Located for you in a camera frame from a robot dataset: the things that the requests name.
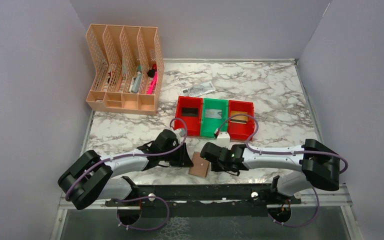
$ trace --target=wall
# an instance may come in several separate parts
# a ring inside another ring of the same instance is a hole
[[[299,58],[331,0],[70,0],[80,21],[156,26],[164,58]]]
[[[0,239],[48,239],[94,69],[68,0],[0,1]]]
[[[384,1],[334,0],[298,68],[363,237],[384,240]]]

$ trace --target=pink handle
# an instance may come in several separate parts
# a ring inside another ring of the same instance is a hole
[[[155,75],[153,76],[152,82],[149,85],[148,91],[146,94],[152,94],[152,91],[154,90],[155,86],[157,85],[157,79],[158,79],[158,73],[155,72]]]

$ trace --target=metal bolt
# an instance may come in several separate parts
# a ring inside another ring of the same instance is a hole
[[[296,199],[301,199],[301,192],[297,191],[293,194]]]
[[[155,200],[155,194],[153,194],[153,193],[150,193],[149,195],[148,195],[148,197],[150,197],[150,198],[148,198],[151,202],[153,202],[154,200]]]
[[[257,200],[258,199],[258,193],[256,191],[253,191],[251,193],[251,198],[254,199],[254,200]]]

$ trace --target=green container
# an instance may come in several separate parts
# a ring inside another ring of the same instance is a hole
[[[228,118],[229,102],[227,100],[204,98],[202,106],[201,137],[214,138],[214,131]],[[221,131],[226,132],[228,124]]]

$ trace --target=white marble surface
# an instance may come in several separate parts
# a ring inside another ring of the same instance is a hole
[[[217,91],[201,98],[230,99],[254,103],[259,131],[253,146],[289,147],[316,139],[303,90],[292,63],[165,63],[165,73],[154,116],[96,112],[87,149],[100,155],[128,152],[154,140],[174,118],[180,89],[211,80]],[[191,137],[186,140],[189,155],[200,152],[214,139]],[[270,183],[276,175],[290,170],[260,168],[241,171],[240,176],[209,171],[206,178],[188,174],[188,168],[155,167],[130,172],[136,184],[234,184]]]

